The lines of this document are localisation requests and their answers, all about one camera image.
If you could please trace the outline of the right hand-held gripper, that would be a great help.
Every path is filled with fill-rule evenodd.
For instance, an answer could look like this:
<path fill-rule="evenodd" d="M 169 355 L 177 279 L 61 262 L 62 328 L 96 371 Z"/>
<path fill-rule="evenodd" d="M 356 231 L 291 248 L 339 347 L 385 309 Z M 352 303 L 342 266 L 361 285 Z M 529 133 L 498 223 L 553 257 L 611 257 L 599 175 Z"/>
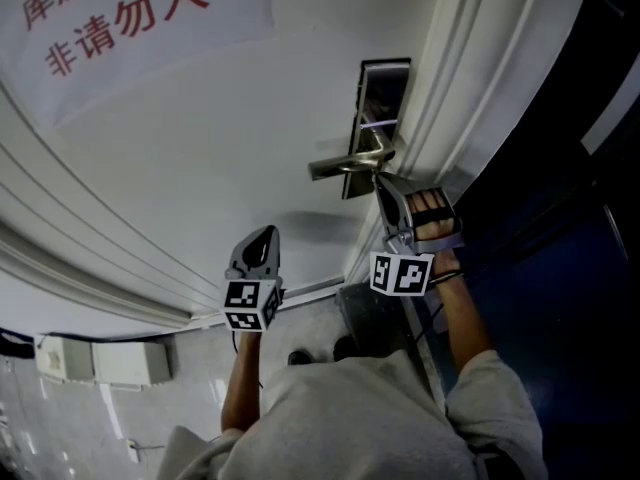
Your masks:
<path fill-rule="evenodd" d="M 442 191 L 457 219 L 458 229 L 448 237 L 417 241 L 406 202 L 406 196 L 416 191 L 397 188 L 386 173 L 375 174 L 373 183 L 383 223 L 384 250 L 370 255 L 370 288 L 387 296 L 422 296 L 431 283 L 435 255 L 464 245 L 462 222 L 444 190 L 431 188 Z"/>

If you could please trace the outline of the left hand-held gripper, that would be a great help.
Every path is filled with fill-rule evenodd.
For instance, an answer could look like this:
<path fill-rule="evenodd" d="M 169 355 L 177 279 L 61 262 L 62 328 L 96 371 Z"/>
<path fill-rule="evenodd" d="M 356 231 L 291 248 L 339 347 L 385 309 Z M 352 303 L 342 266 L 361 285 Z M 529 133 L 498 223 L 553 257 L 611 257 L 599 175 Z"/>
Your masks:
<path fill-rule="evenodd" d="M 222 285 L 222 312 L 230 330 L 263 333 L 269 328 L 285 293 L 279 267 L 274 225 L 257 229 L 234 247 Z"/>

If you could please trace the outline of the person's right hand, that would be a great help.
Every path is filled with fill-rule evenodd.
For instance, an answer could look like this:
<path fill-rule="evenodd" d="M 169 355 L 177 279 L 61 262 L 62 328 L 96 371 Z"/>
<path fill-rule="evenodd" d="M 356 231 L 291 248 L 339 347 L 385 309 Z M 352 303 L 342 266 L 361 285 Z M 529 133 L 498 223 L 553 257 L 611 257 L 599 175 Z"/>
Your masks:
<path fill-rule="evenodd" d="M 417 241 L 429 241 L 452 235 L 457 219 L 440 189 L 419 190 L 406 196 L 414 236 Z"/>

